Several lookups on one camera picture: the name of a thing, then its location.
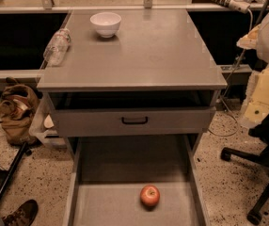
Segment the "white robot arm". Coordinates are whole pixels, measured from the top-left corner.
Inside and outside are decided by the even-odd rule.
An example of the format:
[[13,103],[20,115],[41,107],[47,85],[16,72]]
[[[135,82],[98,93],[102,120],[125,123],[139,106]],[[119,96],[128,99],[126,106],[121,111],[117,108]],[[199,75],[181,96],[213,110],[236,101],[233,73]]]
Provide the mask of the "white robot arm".
[[237,46],[254,49],[257,57],[267,63],[261,72],[249,76],[239,123],[254,128],[269,115],[269,13],[261,23],[237,41]]

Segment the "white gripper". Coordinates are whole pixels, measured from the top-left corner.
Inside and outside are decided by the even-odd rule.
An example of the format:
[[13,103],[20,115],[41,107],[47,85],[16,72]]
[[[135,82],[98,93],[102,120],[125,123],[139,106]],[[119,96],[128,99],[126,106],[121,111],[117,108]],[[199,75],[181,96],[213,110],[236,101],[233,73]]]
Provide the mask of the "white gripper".
[[269,65],[261,72],[249,76],[239,123],[254,128],[269,115]]

